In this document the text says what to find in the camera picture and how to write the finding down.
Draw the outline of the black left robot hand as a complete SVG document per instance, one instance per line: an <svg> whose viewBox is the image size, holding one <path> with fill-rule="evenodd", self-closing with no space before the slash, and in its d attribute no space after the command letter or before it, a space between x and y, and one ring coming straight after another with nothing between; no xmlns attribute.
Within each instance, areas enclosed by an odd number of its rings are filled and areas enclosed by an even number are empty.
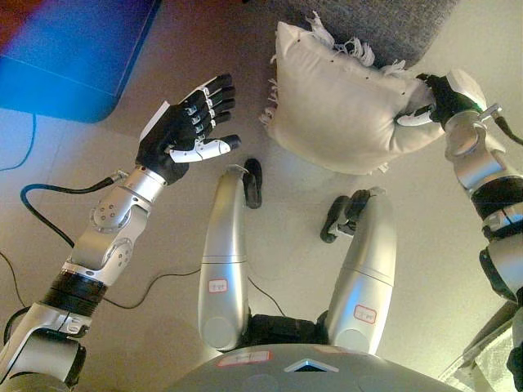
<svg viewBox="0 0 523 392"><path fill-rule="evenodd" d="M141 133L136 164L171 185L187 173L190 163L238 148L237 135L210 137L218 124L230 120L234 107L235 87L227 73L196 87L175 105L163 102Z"/></svg>

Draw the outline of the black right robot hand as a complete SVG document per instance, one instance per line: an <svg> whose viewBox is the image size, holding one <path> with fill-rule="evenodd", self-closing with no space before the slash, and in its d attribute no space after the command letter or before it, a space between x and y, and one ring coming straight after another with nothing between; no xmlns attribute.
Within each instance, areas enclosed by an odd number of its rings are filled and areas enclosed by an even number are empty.
<svg viewBox="0 0 523 392"><path fill-rule="evenodd" d="M462 69L452 69L445 76L421 73L416 79L428 88L431 101L409 114L398 115L396 123L401 126L439 123L443 127L455 114L468 110L481 114L487 110L480 85Z"/></svg>

